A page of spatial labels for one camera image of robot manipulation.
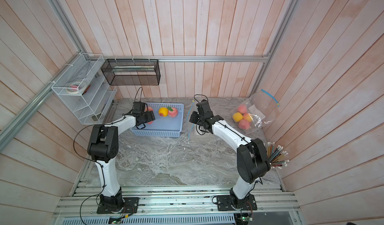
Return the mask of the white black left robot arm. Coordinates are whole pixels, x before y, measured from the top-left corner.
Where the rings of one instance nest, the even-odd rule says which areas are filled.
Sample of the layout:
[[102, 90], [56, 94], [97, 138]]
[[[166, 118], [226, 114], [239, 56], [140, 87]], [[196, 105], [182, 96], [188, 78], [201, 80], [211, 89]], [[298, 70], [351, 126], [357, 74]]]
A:
[[120, 119], [93, 127], [87, 152], [99, 171], [102, 202], [121, 196], [115, 164], [119, 152], [119, 135], [133, 127], [143, 129], [154, 120], [154, 112], [149, 110], [146, 103], [134, 102], [133, 108]]

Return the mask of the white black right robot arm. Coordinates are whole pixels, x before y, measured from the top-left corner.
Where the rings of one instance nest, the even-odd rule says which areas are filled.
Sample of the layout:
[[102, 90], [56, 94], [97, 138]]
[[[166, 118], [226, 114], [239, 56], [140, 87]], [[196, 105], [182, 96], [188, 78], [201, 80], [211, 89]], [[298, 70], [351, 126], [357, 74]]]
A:
[[230, 199], [233, 204], [244, 202], [249, 198], [256, 183], [262, 184], [262, 177], [271, 169], [263, 141], [246, 137], [232, 128], [221, 116], [214, 115], [206, 99], [197, 103], [197, 110], [192, 112], [190, 122], [196, 125], [200, 136], [213, 134], [236, 152], [239, 178], [230, 189]]

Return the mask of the clear zip-top bag blue zipper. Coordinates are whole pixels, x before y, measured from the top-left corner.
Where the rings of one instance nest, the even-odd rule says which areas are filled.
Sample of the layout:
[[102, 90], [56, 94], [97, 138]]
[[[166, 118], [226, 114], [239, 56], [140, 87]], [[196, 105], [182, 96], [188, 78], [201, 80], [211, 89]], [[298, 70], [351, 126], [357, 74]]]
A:
[[[238, 127], [238, 123], [233, 120], [233, 114], [238, 112], [237, 108], [241, 104], [245, 104], [247, 106], [247, 111], [253, 119], [251, 127], [248, 130], [240, 129]], [[254, 93], [239, 105], [235, 106], [231, 110], [230, 115], [237, 127], [246, 134], [255, 132], [265, 126], [270, 126], [281, 113], [279, 101], [264, 89]]]

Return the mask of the large pink peach front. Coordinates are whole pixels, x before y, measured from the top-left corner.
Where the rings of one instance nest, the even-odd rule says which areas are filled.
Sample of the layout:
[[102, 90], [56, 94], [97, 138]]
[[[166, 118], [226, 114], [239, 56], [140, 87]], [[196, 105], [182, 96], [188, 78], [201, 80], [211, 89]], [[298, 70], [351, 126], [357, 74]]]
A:
[[247, 106], [245, 104], [241, 104], [239, 105], [239, 107], [237, 108], [237, 111], [241, 114], [246, 114], [248, 111], [247, 111]]

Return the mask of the yellow red peach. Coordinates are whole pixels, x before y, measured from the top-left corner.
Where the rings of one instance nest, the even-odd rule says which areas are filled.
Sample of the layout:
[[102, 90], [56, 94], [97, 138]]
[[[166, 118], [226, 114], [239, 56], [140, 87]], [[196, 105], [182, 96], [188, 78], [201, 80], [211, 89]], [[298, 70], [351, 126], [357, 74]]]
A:
[[242, 119], [243, 119], [243, 114], [241, 114], [240, 112], [236, 112], [233, 114], [233, 120], [236, 123], [240, 122]]

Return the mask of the orange peach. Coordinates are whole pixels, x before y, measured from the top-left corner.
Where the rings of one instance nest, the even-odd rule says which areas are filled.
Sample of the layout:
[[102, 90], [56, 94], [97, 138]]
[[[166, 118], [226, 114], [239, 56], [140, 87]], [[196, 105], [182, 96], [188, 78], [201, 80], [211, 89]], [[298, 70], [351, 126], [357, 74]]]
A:
[[248, 121], [249, 123], [253, 121], [252, 116], [249, 113], [244, 113], [243, 119]]

